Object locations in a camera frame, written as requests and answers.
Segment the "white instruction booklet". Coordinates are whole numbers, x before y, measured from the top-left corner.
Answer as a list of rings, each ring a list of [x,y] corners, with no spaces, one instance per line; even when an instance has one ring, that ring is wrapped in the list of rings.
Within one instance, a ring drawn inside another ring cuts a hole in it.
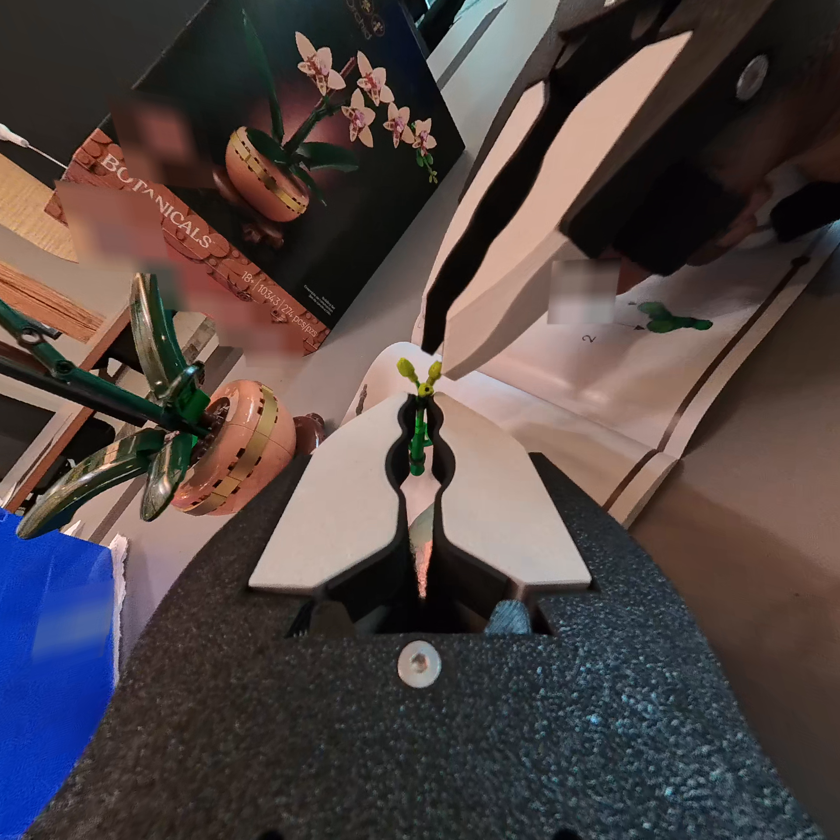
[[[618,298],[600,325],[534,323],[447,393],[552,460],[629,527],[723,388],[838,253],[838,223]]]

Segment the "white stick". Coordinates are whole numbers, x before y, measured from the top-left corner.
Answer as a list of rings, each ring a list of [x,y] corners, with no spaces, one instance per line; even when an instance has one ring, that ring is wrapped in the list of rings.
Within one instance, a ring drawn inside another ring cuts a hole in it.
[[[62,161],[58,161],[56,158],[35,147],[26,138],[12,131],[8,128],[8,126],[6,126],[3,123],[0,124],[0,134],[1,141],[15,144],[16,146],[19,146],[21,148],[36,152],[38,155],[40,155],[42,158],[45,158],[50,163],[57,165],[62,171],[65,172],[67,170],[68,164],[63,163]]]

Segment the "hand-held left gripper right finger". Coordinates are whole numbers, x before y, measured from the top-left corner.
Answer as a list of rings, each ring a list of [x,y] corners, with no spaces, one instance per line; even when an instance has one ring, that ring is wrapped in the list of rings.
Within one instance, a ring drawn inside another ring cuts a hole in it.
[[[425,473],[425,628],[478,632],[501,602],[528,618],[545,595],[584,592],[583,561],[527,450],[438,392]]]

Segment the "person's right hand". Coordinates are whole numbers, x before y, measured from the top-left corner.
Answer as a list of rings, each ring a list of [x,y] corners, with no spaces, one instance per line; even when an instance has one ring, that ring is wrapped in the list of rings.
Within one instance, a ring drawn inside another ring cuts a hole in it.
[[[689,266],[704,266],[724,256],[731,249],[739,245],[745,238],[751,236],[758,229],[758,213],[772,197],[773,187],[770,181],[765,178],[753,190],[748,203],[741,210],[741,213],[730,224],[724,234],[698,248],[689,258]],[[624,255],[621,257],[619,267],[616,294],[622,295],[633,289],[648,277],[652,272],[634,263]]]

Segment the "large blue storage bin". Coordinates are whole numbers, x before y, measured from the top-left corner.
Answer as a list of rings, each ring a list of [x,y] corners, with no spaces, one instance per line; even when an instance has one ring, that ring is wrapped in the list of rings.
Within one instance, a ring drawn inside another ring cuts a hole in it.
[[[95,732],[114,686],[112,556],[1,517],[1,836],[20,838]]]

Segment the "wooden edged table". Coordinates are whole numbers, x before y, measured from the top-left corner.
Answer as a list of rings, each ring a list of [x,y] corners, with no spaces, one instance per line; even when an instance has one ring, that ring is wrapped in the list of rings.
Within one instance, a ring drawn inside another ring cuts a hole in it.
[[[85,309],[45,283],[9,264],[2,263],[2,300],[24,315],[58,329],[63,334],[58,350],[85,371],[130,324],[128,293],[120,292],[118,307],[103,316]],[[45,394],[46,408],[53,416],[38,431],[2,479],[2,507],[17,512],[38,482],[81,431],[94,412],[57,395]]]

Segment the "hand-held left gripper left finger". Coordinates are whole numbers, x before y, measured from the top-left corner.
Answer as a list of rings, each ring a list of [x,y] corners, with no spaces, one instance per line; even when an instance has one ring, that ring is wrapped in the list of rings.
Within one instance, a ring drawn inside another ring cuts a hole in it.
[[[343,605],[357,622],[384,607],[382,632],[422,626],[402,485],[416,398],[386,398],[321,444],[249,578],[258,592]]]

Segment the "plywood panel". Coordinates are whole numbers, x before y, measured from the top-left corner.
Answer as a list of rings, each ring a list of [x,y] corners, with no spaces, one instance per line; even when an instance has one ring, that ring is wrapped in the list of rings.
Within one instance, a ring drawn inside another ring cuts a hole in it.
[[[76,263],[68,228],[46,213],[48,186],[1,156],[1,225],[45,252]]]

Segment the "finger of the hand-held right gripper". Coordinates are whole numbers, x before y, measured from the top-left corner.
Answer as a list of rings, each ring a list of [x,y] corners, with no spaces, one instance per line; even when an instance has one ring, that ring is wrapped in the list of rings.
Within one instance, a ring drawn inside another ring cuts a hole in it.
[[[525,203],[455,301],[443,375],[458,380],[490,362],[550,311],[553,281],[587,260],[560,220],[685,44],[687,32],[641,48],[581,97],[549,146]]]
[[[577,104],[578,83],[565,80],[562,70],[577,50],[577,39],[541,41],[494,118],[429,277],[417,340],[424,352],[441,350],[456,299],[522,209],[548,148]]]

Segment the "green toy bud stem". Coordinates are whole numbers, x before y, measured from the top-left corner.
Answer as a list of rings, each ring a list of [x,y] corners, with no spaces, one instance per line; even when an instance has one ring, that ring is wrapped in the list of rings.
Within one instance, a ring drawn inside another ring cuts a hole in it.
[[[425,450],[432,445],[427,432],[426,414],[428,404],[435,394],[435,385],[442,377],[442,361],[436,360],[431,364],[425,381],[420,381],[413,363],[407,358],[399,359],[396,369],[416,387],[415,427],[409,445],[409,469],[412,476],[419,477],[425,471]]]

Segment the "orchid print toy box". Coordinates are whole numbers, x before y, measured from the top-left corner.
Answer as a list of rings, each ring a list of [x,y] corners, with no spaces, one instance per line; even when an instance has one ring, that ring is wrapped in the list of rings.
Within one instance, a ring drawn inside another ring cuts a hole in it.
[[[173,140],[204,185],[130,168],[107,117],[62,183],[141,196],[183,296],[258,305],[317,350],[465,145],[404,2],[206,2],[134,85],[151,151]]]

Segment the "brick-built orchid plant pot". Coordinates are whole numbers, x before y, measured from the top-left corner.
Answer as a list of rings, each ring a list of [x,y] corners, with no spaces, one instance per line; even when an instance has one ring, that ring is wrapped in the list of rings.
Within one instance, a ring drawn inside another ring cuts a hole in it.
[[[155,275],[134,275],[129,315],[150,398],[84,371],[50,343],[53,329],[1,303],[3,329],[33,361],[21,364],[2,351],[3,375],[137,427],[40,494],[17,526],[21,539],[59,530],[92,498],[138,478],[145,522],[170,506],[196,517],[230,515],[325,438],[319,415],[291,415],[258,381],[206,394],[203,364],[187,363]]]

